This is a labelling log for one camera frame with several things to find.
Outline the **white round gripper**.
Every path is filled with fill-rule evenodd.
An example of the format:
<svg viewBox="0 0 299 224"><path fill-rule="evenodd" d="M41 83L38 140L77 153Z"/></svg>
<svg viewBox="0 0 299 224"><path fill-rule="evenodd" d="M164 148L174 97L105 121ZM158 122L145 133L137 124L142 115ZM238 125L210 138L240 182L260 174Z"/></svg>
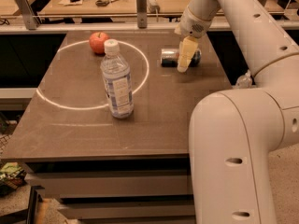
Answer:
<svg viewBox="0 0 299 224"><path fill-rule="evenodd" d="M182 35L185 38L179 43L179 56L177 70L184 73L189 68L192 57L198 49L198 39L206 34L212 21L206 21L197 18L191 10L186 7L180 22L175 28L177 35Z"/></svg>

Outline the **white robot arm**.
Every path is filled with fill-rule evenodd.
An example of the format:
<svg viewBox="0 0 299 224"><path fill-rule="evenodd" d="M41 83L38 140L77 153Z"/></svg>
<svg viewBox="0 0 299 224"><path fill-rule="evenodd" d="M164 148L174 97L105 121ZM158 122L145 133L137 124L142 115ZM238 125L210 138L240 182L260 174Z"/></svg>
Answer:
<svg viewBox="0 0 299 224"><path fill-rule="evenodd" d="M177 33L198 40L222 10L255 85L214 92L192 112L197 224L277 224L268 154L299 139L299 47L258 0L191 0Z"/></svg>

